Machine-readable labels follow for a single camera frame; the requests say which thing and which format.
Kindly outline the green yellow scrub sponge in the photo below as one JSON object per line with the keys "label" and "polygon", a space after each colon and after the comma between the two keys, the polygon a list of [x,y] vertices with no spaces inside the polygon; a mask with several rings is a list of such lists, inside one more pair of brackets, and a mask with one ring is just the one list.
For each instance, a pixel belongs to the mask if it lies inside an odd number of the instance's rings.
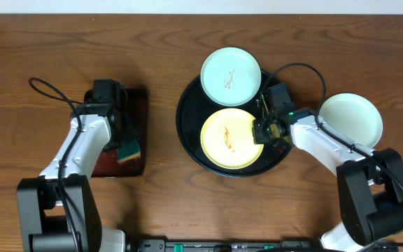
{"label": "green yellow scrub sponge", "polygon": [[141,147],[137,139],[123,143],[121,147],[117,149],[117,163],[122,164],[130,160],[134,160],[141,157]]}

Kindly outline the yellow plate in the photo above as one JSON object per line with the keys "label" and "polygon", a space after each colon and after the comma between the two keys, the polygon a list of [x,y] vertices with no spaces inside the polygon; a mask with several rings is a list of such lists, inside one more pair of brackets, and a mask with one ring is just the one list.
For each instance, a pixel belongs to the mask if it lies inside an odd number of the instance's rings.
{"label": "yellow plate", "polygon": [[224,108],[210,115],[201,133],[201,148],[206,157],[219,167],[237,170],[253,164],[264,146],[253,138],[255,117],[245,110]]}

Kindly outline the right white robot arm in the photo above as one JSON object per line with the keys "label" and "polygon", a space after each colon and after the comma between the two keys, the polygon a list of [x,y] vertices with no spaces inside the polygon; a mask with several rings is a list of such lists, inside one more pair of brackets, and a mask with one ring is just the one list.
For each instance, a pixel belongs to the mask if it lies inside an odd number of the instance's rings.
{"label": "right white robot arm", "polygon": [[328,251],[403,247],[403,159],[377,151],[331,128],[309,108],[252,123],[257,144],[295,146],[337,178],[341,222],[320,238]]}

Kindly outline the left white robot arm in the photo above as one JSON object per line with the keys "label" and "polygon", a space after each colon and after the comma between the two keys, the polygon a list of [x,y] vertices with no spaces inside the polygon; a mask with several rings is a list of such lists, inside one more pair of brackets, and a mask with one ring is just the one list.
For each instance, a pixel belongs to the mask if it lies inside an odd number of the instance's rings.
{"label": "left white robot arm", "polygon": [[127,234],[105,228],[90,179],[100,154],[125,136],[125,108],[80,105],[52,162],[17,186],[24,251],[130,251]]}

